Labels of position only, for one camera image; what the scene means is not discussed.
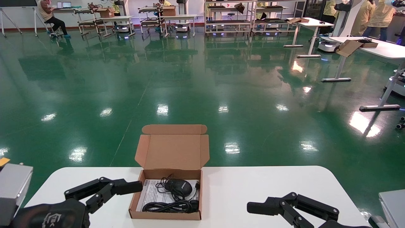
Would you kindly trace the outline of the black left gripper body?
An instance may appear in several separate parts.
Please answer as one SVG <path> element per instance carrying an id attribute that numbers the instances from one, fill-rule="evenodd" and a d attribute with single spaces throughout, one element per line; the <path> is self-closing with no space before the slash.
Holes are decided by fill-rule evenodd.
<path id="1" fill-rule="evenodd" d="M 13 220 L 13 228 L 88 228 L 86 206 L 75 199 L 56 204 L 39 204 L 20 209 Z"/>

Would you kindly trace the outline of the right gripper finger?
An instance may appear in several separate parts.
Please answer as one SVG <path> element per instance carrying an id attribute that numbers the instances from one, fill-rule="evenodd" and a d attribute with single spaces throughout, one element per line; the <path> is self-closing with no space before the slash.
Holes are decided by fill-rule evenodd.
<path id="1" fill-rule="evenodd" d="M 268 216 L 280 215 L 294 228 L 313 228 L 314 225 L 302 216 L 298 210 L 320 218 L 338 221 L 339 210 L 311 199 L 309 197 L 291 192 L 284 197 L 268 197 L 264 203 L 248 202 L 247 212 Z"/>

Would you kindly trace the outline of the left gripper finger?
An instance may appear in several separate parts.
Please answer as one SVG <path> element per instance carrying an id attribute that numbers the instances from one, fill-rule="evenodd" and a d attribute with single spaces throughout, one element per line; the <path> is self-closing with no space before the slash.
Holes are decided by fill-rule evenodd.
<path id="1" fill-rule="evenodd" d="M 141 192 L 143 183 L 141 181 L 127 182 L 124 179 L 111 180 L 106 177 L 89 181 L 82 185 L 65 191 L 65 199 L 80 201 L 90 197 L 86 201 L 86 210 L 94 213 L 115 195 L 126 195 Z"/>

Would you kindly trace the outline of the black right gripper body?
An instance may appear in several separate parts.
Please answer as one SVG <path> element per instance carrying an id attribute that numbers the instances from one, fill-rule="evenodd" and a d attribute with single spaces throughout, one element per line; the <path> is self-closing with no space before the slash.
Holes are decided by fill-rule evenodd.
<path id="1" fill-rule="evenodd" d="M 348 226 L 342 225 L 334 220 L 324 222 L 319 228 L 371 228 L 370 226 Z"/>

